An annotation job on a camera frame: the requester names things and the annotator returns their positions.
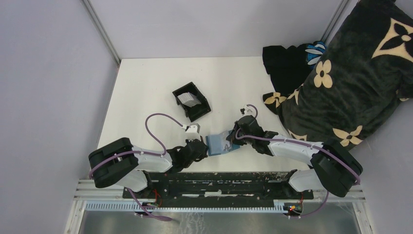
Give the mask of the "blue leather card holder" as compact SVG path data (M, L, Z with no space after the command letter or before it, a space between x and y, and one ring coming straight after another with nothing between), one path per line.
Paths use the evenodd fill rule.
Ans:
M226 138L231 133L230 130L221 132L220 134L211 134L206 136L206 145L208 147L208 156L218 156L227 154L231 151L240 149L239 145L235 145Z

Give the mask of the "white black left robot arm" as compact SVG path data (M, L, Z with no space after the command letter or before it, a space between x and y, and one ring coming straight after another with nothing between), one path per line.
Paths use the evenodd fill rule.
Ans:
M148 198L153 192L150 173L181 172L206 158L207 152L208 146L202 139L186 140L185 146L163 153L142 149L123 137L89 154L89 178L97 188L119 185Z

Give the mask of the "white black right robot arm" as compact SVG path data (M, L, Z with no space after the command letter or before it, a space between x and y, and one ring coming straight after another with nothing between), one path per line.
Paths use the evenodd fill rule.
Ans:
M255 117L243 116L226 138L235 145L250 145L256 152L305 163L307 170L292 170L282 180L282 195L294 199L308 190L326 190L345 197L360 184L361 164L339 142L309 142L265 131Z

